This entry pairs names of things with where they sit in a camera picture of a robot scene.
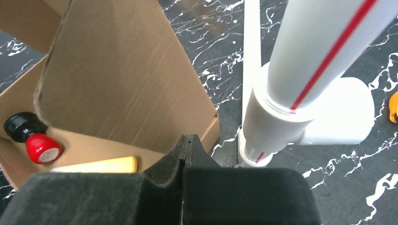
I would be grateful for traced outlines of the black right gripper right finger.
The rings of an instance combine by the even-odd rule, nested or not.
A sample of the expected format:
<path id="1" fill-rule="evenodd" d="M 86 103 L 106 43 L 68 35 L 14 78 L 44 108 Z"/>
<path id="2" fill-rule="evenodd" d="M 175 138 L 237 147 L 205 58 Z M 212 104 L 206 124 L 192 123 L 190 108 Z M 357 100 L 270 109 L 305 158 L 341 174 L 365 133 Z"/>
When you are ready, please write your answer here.
<path id="1" fill-rule="evenodd" d="M 226 168 L 197 135 L 182 136 L 185 225 L 318 225 L 308 182 L 287 168 Z"/>

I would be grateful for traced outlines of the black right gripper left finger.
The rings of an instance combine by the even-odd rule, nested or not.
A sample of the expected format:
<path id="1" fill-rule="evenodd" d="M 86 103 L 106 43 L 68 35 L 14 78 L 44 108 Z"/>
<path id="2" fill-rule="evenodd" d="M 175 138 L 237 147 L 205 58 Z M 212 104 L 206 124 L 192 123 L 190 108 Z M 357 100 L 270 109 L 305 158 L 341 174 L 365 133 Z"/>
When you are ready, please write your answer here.
<path id="1" fill-rule="evenodd" d="M 3 225 L 178 225 L 189 136 L 140 173 L 38 173 L 3 213 Z"/>

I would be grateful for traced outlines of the cream cylindrical stick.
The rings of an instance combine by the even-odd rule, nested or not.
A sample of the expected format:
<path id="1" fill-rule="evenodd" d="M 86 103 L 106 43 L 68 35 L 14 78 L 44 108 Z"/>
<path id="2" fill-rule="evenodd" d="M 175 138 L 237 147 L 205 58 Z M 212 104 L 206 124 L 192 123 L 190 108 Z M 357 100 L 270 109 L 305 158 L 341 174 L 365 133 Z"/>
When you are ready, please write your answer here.
<path id="1" fill-rule="evenodd" d="M 138 160 L 134 156 L 56 167 L 53 173 L 136 173 Z"/>

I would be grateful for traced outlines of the brown cardboard box sheet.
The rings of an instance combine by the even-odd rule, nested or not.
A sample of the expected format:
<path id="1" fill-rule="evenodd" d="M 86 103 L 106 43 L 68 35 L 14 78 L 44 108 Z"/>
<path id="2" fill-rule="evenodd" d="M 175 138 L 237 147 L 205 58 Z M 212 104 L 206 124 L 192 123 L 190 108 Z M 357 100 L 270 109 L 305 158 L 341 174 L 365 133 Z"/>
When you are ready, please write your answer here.
<path id="1" fill-rule="evenodd" d="M 0 167 L 16 189 L 33 174 L 135 156 L 143 171 L 182 135 L 206 152 L 220 137 L 211 99 L 157 0 L 3 0 L 0 29 L 43 53 L 0 95 L 0 121 L 35 113 L 63 145 L 38 165 L 0 132 Z"/>

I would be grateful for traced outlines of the red black small bottle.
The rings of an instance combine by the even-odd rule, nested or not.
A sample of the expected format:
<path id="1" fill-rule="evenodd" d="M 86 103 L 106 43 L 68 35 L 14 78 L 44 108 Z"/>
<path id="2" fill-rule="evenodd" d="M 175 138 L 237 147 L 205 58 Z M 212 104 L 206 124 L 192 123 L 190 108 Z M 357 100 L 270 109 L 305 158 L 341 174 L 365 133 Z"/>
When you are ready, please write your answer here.
<path id="1" fill-rule="evenodd" d="M 13 141 L 25 143 L 27 155 L 33 163 L 49 164 L 63 152 L 61 143 L 47 135 L 48 126 L 32 112 L 10 116 L 3 128 Z"/>

